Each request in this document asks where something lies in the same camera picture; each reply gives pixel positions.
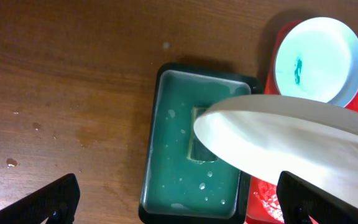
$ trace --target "teal mark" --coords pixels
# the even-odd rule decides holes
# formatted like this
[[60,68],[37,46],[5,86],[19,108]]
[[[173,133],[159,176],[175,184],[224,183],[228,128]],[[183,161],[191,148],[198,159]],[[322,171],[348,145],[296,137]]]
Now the teal mark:
[[301,71],[302,71],[302,60],[301,58],[296,59],[295,64],[295,83],[299,85],[301,83]]

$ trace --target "red surface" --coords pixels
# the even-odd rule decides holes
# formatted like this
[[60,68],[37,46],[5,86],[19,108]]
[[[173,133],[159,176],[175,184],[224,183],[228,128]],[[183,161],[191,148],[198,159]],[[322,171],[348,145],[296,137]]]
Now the red surface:
[[[273,77],[273,63],[277,50],[285,36],[302,21],[293,21],[282,27],[277,35],[273,50],[272,63],[266,82],[265,94],[279,94]],[[358,112],[358,93],[354,99],[346,106],[347,109]],[[251,179],[249,201],[247,210],[247,223],[283,223],[282,213],[277,201],[276,186],[259,180],[255,177]]]

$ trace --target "wood grain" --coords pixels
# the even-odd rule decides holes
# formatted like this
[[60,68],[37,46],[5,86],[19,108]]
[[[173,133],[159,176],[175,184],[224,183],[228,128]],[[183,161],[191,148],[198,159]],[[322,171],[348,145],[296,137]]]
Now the wood grain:
[[140,223],[159,66],[264,81],[279,28],[313,16],[358,35],[358,0],[0,0],[0,209],[72,172],[75,223]]

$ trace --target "white bowl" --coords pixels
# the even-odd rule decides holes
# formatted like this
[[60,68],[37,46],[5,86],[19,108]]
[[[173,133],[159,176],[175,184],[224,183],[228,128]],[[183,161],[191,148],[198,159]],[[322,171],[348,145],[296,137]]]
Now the white bowl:
[[358,38],[336,19],[309,19],[284,38],[274,69],[281,95],[345,107],[358,92]]

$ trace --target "water droplet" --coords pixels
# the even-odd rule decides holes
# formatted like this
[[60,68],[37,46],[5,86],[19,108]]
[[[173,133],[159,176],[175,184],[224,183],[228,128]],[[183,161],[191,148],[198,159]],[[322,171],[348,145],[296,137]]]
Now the water droplet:
[[163,48],[164,50],[167,50],[167,49],[169,48],[169,46],[170,46],[169,42],[164,42],[164,43],[162,44],[162,48]]
[[8,168],[15,167],[15,166],[17,166],[17,161],[12,159],[12,158],[8,158],[6,160],[6,165],[7,165]]
[[34,123],[32,123],[32,127],[33,127],[36,131],[38,131],[38,130],[41,130],[42,125],[41,125],[40,123],[38,123],[38,122],[34,122]]
[[169,116],[171,116],[171,118],[175,117],[175,111],[174,110],[168,110],[168,114],[169,114]]

